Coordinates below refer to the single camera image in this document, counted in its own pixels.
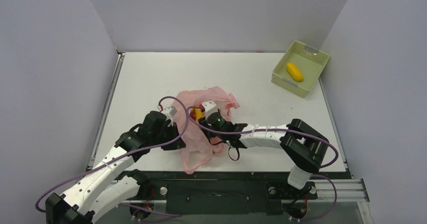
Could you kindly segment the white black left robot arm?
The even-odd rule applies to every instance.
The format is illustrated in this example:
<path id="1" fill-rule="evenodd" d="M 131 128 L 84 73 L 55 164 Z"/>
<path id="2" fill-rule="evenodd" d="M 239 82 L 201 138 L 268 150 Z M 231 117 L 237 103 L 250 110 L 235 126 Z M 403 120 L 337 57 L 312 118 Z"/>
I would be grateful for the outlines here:
<path id="1" fill-rule="evenodd" d="M 151 149 L 164 143 L 172 150 L 184 146 L 173 116 L 175 107 L 151 111 L 143 123 L 123 133 L 104 159 L 61 195 L 52 193 L 45 201 L 47 223 L 95 223 L 121 202 L 149 195 L 150 184 L 139 170 L 130 171 L 116 184 L 111 182 Z"/>

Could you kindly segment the pink plastic bag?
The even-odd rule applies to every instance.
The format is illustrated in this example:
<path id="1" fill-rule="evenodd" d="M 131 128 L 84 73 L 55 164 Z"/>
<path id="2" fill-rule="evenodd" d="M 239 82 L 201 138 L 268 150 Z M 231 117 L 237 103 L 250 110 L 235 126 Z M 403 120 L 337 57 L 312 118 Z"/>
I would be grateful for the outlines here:
<path id="1" fill-rule="evenodd" d="M 232 119 L 231 109 L 240 107 L 234 95 L 227 93 L 219 86 L 205 90 L 181 91 L 176 98 L 185 107 L 200 105 L 205 101 L 212 100 L 227 121 Z M 182 140 L 186 144 L 186 147 L 180 150 L 186 174 L 193 174 L 200 166 L 207 164 L 213 156 L 221 154 L 224 148 L 223 143 L 217 145 L 209 143 L 202 130 L 192 121 L 189 121 L 188 127 L 182 135 Z"/>

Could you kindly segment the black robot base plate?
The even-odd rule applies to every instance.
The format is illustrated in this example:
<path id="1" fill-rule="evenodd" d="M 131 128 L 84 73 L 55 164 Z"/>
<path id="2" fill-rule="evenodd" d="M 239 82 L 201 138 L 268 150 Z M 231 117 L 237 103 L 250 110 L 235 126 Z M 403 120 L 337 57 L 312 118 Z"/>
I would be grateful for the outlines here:
<path id="1" fill-rule="evenodd" d="M 287 184 L 287 172 L 184 172 L 140 171 L 148 187 L 133 203 L 165 204 L 171 214 L 282 214 L 288 203 L 300 207 L 316 200 L 315 183 L 302 190 Z"/>

